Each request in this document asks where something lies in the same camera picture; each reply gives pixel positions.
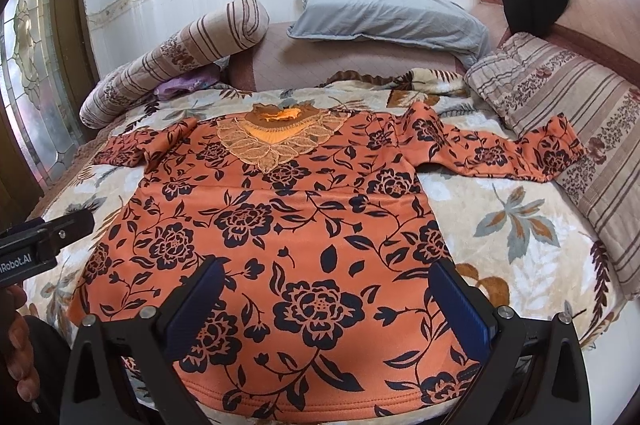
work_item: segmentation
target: purple cloth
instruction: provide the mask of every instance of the purple cloth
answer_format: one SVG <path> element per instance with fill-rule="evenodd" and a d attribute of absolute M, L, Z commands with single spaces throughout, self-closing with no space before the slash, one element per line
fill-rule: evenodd
<path fill-rule="evenodd" d="M 171 80 L 158 85 L 154 94 L 158 100 L 170 100 L 182 92 L 202 90 L 220 81 L 220 68 L 217 64 L 208 64 L 193 71 L 185 72 Z"/>

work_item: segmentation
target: gray pillow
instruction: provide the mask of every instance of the gray pillow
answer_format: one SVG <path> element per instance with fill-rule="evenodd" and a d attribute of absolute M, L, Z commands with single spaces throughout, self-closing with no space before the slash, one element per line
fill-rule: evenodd
<path fill-rule="evenodd" d="M 489 30 L 448 0 L 302 0 L 294 39 L 373 39 L 453 53 L 466 68 L 491 52 Z"/>

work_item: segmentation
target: lace appliqué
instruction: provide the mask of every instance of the lace appliqué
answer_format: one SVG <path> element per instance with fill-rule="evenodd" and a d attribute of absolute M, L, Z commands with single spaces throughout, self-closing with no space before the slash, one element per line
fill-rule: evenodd
<path fill-rule="evenodd" d="M 244 119 L 219 122 L 218 137 L 231 154 L 268 173 L 325 143 L 347 119 L 308 104 L 280 109 L 258 103 Z"/>

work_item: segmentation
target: metal screw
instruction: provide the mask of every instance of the metal screw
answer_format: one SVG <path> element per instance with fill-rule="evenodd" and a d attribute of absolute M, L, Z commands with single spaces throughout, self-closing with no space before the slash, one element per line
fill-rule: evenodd
<path fill-rule="evenodd" d="M 157 312 L 158 310 L 156 309 L 156 307 L 145 306 L 140 310 L 140 313 L 138 313 L 138 315 L 140 315 L 141 319 L 151 319 L 156 315 Z"/>
<path fill-rule="evenodd" d="M 95 315 L 87 315 L 84 319 L 82 319 L 82 325 L 86 327 L 93 326 L 95 324 L 96 318 Z"/>
<path fill-rule="evenodd" d="M 558 313 L 558 320 L 563 324 L 571 324 L 572 322 L 571 315 L 565 312 Z"/>
<path fill-rule="evenodd" d="M 498 308 L 498 315 L 500 315 L 502 318 L 504 319 L 512 319 L 513 315 L 515 315 L 516 312 L 513 311 L 510 307 L 508 306 L 500 306 Z"/>

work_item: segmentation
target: stained glass door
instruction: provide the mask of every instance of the stained glass door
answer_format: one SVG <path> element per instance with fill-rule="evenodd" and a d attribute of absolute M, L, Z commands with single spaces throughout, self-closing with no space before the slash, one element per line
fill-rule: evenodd
<path fill-rule="evenodd" d="M 84 142 L 60 78 L 49 0 L 9 0 L 0 26 L 3 107 L 31 172 L 46 190 Z"/>

